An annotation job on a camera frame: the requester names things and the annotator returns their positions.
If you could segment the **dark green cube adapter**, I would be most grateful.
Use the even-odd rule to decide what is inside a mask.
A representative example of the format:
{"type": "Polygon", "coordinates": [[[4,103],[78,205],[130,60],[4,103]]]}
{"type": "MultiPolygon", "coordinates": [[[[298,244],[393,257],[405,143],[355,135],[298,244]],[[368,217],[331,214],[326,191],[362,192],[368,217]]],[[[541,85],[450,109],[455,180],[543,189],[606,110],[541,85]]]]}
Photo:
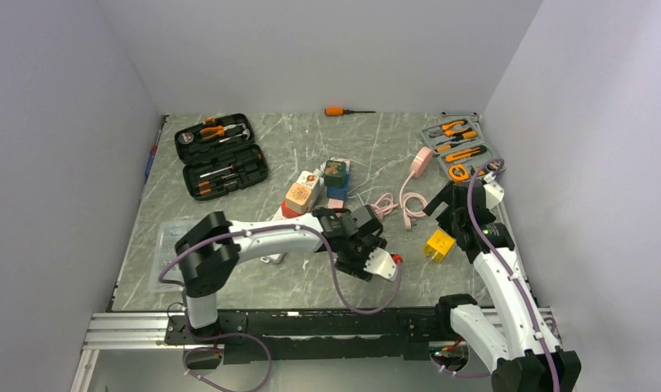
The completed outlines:
{"type": "Polygon", "coordinates": [[[329,159],[324,166],[324,184],[329,188],[341,189],[345,186],[347,174],[346,162],[329,159]]]}

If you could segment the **blue cube adapter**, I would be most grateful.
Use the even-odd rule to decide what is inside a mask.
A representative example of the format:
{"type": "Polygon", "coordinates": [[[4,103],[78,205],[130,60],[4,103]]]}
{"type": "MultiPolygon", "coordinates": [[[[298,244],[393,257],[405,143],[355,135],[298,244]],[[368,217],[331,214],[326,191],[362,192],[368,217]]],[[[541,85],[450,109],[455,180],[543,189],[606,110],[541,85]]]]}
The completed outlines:
{"type": "Polygon", "coordinates": [[[327,198],[345,202],[347,200],[350,178],[351,178],[350,174],[346,173],[343,185],[341,187],[327,186],[326,187],[327,198]]]}

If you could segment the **white multicolour power strip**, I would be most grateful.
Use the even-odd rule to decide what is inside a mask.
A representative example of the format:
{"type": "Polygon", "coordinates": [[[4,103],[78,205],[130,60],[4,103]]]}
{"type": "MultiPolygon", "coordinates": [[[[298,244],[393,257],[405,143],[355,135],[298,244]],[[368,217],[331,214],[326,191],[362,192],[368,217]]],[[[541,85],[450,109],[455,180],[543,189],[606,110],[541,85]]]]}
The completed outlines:
{"type": "Polygon", "coordinates": [[[316,172],[302,171],[289,188],[272,220],[292,219],[312,209],[324,187],[323,177],[316,172]]]}

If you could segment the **grey plastic tool case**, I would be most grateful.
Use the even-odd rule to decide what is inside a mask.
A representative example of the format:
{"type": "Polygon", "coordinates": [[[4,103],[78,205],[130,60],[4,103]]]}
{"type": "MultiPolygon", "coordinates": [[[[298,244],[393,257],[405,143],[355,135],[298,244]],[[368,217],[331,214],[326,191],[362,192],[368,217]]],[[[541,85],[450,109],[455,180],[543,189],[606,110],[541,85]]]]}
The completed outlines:
{"type": "Polygon", "coordinates": [[[418,132],[431,160],[453,181],[468,181],[489,160],[500,159],[485,141],[476,115],[448,115],[418,132]]]}

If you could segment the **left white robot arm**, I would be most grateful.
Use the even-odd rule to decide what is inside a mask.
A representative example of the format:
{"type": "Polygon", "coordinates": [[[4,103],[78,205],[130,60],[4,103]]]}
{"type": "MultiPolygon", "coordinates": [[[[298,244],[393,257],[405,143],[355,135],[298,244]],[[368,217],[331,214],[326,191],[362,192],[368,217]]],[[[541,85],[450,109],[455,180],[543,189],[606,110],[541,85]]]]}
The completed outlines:
{"type": "Polygon", "coordinates": [[[370,206],[354,211],[318,207],[296,218],[261,222],[228,220],[223,212],[208,214],[174,245],[171,265],[181,272],[186,332],[199,343],[211,341],[219,328],[217,292],[237,265],[263,256],[325,252],[333,274],[394,282],[400,260],[386,250],[382,231],[370,206]]]}

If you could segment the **black plastic tool case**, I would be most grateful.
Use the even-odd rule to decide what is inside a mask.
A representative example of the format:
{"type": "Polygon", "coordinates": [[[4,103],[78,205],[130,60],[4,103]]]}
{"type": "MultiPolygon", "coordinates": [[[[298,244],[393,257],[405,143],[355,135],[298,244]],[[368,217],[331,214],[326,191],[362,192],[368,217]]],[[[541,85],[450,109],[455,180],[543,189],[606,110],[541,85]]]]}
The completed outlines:
{"type": "Polygon", "coordinates": [[[269,175],[263,151],[244,114],[210,117],[174,135],[190,197],[208,201],[260,184],[269,175]]]}

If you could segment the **yellow cube socket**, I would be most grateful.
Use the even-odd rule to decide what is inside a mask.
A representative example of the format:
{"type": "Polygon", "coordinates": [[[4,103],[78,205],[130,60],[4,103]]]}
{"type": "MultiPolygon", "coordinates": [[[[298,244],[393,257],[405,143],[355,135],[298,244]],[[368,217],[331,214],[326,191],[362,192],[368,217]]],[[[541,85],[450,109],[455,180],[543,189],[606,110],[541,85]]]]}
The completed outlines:
{"type": "Polygon", "coordinates": [[[422,253],[429,260],[440,264],[455,244],[456,240],[453,237],[445,233],[442,229],[437,229],[425,242],[422,253]]]}

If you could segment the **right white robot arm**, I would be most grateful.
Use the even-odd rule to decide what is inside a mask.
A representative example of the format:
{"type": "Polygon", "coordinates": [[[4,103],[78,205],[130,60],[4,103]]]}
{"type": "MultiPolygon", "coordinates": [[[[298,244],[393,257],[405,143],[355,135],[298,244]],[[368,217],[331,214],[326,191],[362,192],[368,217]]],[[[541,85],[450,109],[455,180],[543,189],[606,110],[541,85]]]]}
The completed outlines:
{"type": "Polygon", "coordinates": [[[516,245],[492,210],[502,201],[494,180],[450,181],[425,207],[438,226],[455,240],[483,279],[500,327],[484,315],[469,294],[442,296],[434,328],[444,339],[460,336],[487,366],[495,391],[571,391],[582,365],[545,323],[526,285],[516,245]]]}

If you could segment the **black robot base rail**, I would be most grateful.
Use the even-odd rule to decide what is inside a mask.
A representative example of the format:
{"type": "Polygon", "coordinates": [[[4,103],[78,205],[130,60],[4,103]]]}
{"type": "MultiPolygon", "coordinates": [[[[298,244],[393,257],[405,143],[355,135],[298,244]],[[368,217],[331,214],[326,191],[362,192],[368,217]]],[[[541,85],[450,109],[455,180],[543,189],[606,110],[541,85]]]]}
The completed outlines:
{"type": "Polygon", "coordinates": [[[225,364],[253,361],[402,358],[427,360],[459,342],[434,308],[389,308],[362,315],[349,310],[222,310],[214,326],[188,332],[170,315],[170,346],[215,345],[225,364]]]}

